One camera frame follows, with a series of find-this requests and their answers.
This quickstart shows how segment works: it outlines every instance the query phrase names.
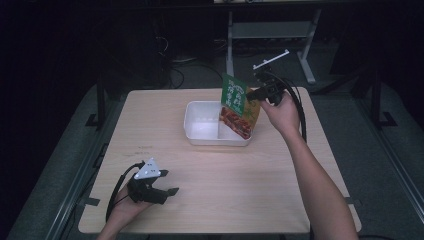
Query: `black cable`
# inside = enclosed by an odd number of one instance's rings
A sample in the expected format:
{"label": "black cable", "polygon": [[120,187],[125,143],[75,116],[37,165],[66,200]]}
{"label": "black cable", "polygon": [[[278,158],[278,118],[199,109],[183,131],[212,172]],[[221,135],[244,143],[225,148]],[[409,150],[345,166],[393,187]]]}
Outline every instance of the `black cable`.
{"label": "black cable", "polygon": [[[77,200],[74,202],[74,204],[73,204],[73,206],[72,206],[72,210],[71,210],[71,214],[72,214],[72,223],[71,223],[71,225],[69,226],[69,230],[68,230],[68,233],[66,234],[66,237],[65,237],[65,239],[68,239],[69,238],[69,234],[71,233],[71,230],[72,230],[72,228],[73,228],[73,226],[74,226],[74,224],[75,224],[75,221],[76,221],[76,219],[75,219],[75,212],[76,212],[76,207],[77,207],[77,205],[78,205],[78,202],[81,200],[81,198],[82,198],[82,196],[87,192],[87,190],[93,185],[93,183],[91,183],[91,181],[93,180],[93,177],[96,175],[96,173],[97,173],[97,171],[98,171],[99,169],[98,168],[96,168],[95,170],[94,170],[94,172],[91,174],[91,176],[90,176],[90,178],[88,179],[88,181],[87,181],[87,183],[85,184],[85,186],[84,186],[84,188],[83,188],[83,190],[80,192],[80,194],[78,195],[78,198],[77,198]],[[60,237],[59,237],[59,239],[61,239],[62,238],[62,236],[63,236],[63,233],[65,232],[65,230],[66,230],[66,228],[68,227],[68,224],[69,224],[69,219],[66,221],[66,224],[65,224],[65,227],[63,228],[63,231],[62,231],[62,233],[60,234]]]}
{"label": "black cable", "polygon": [[118,203],[120,203],[122,200],[124,200],[125,198],[127,198],[129,195],[127,194],[125,197],[119,199],[118,201],[116,201],[116,203],[113,204],[113,206],[115,207],[116,205],[118,205]]}
{"label": "black cable", "polygon": [[395,240],[394,238],[389,238],[389,237],[385,237],[385,236],[380,236],[380,235],[362,235],[359,236],[359,238],[378,238],[378,239],[385,239],[385,240]]}
{"label": "black cable", "polygon": [[179,73],[181,75],[181,81],[180,81],[180,84],[174,85],[174,82],[172,81],[172,78],[170,78],[169,79],[169,88],[173,88],[173,89],[180,88],[183,85],[184,80],[185,80],[184,73],[182,73],[180,70],[177,70],[175,68],[170,68],[170,69],[172,71],[175,71],[175,72],[177,72],[177,73]]}
{"label": "black cable", "polygon": [[121,185],[122,185],[122,183],[124,182],[124,180],[125,180],[125,177],[127,176],[127,174],[133,169],[133,168],[136,168],[136,167],[138,167],[139,169],[142,167],[144,165],[144,162],[142,162],[142,163],[136,163],[136,164],[134,164],[134,165],[132,165],[131,167],[129,167],[126,171],[125,171],[125,173],[124,174],[122,174],[121,175],[121,177],[119,177],[119,180],[118,180],[118,182],[116,183],[116,186],[115,186],[115,188],[113,189],[113,192],[112,192],[112,195],[110,196],[110,199],[109,199],[109,204],[108,204],[108,206],[107,206],[107,211],[106,211],[106,222],[107,222],[107,220],[109,219],[109,216],[110,216],[110,214],[112,213],[112,210],[113,210],[113,208],[114,208],[114,206],[115,206],[115,199],[116,199],[116,196],[118,195],[118,191],[119,191],[119,189],[121,188]]}
{"label": "black cable", "polygon": [[301,131],[302,131],[302,137],[305,140],[305,142],[307,142],[307,138],[306,138],[306,119],[305,119],[305,112],[303,111],[303,107],[302,107],[302,101],[300,98],[300,93],[299,90],[297,89],[296,86],[294,86],[294,88],[297,91],[297,95],[296,93],[293,91],[292,87],[290,86],[290,84],[287,83],[288,79],[282,79],[280,77],[278,77],[277,75],[275,75],[272,72],[269,71],[264,71],[264,73],[276,78],[277,80],[279,80],[284,87],[287,89],[287,91],[290,93],[290,95],[293,98],[294,104],[296,106],[297,112],[299,114],[299,120],[300,120],[300,125],[301,125]]}

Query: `metal frame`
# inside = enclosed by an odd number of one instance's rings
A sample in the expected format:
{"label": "metal frame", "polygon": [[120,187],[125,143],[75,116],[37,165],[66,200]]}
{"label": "metal frame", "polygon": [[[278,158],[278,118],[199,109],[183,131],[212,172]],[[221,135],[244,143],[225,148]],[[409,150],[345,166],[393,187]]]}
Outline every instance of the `metal frame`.
{"label": "metal frame", "polygon": [[228,16],[228,51],[227,74],[234,76],[233,39],[246,38],[306,38],[302,51],[297,53],[300,65],[309,84],[315,84],[315,77],[307,60],[309,49],[315,35],[321,9],[315,10],[312,21],[300,22],[262,22],[262,23],[234,23],[233,13]]}

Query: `wrist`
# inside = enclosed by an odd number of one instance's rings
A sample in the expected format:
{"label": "wrist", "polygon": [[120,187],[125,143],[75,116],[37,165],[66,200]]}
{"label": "wrist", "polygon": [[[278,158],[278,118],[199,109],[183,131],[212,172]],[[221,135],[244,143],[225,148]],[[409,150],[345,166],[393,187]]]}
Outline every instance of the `wrist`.
{"label": "wrist", "polygon": [[296,128],[287,128],[280,131],[281,136],[284,138],[284,141],[289,142],[291,140],[302,138],[302,135],[299,132],[299,129]]}

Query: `desk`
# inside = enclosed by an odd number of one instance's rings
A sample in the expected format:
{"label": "desk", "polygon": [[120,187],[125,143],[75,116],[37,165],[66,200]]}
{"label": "desk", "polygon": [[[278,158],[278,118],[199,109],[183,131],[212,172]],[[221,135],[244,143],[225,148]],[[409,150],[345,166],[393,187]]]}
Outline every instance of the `desk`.
{"label": "desk", "polygon": [[[308,144],[344,196],[344,184],[307,91],[300,88]],[[155,188],[179,187],[164,205],[154,205],[123,231],[133,233],[306,233],[306,216],[289,151],[261,111],[246,147],[194,146],[183,121],[190,101],[219,101],[221,89],[143,90],[128,95],[90,198],[79,223],[98,233],[112,190],[132,164],[156,159],[168,176]],[[350,206],[357,230],[358,215]]]}

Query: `forearm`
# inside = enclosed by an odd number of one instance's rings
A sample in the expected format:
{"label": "forearm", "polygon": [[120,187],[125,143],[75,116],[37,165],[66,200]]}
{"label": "forearm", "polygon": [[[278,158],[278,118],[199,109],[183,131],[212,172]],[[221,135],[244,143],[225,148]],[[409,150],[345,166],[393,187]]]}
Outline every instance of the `forearm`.
{"label": "forearm", "polygon": [[302,200],[317,239],[357,239],[351,212],[299,132],[283,135],[293,159]]}

